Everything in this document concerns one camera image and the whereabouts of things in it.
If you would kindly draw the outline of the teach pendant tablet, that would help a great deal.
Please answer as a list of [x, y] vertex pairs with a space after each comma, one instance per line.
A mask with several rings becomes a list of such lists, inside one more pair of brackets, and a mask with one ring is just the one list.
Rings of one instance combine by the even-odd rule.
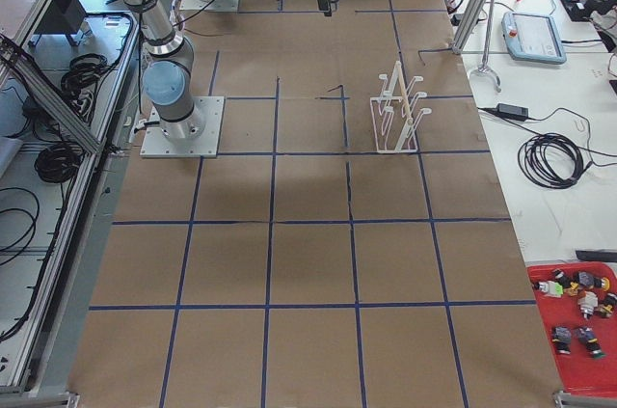
[[506, 12], [501, 28], [514, 60], [562, 65], [567, 56], [553, 18], [547, 14]]

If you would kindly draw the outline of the black power adapter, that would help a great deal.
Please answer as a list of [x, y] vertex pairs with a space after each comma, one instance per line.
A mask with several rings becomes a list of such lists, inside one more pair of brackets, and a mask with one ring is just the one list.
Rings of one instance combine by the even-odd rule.
[[516, 122], [526, 122], [529, 119], [528, 109], [518, 105], [498, 103], [496, 113], [499, 117]]

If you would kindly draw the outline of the red parts tray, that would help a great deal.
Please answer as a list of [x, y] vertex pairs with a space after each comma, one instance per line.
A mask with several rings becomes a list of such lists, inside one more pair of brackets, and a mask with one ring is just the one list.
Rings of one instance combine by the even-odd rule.
[[571, 394], [616, 396], [616, 276], [601, 262], [527, 268], [558, 373]]

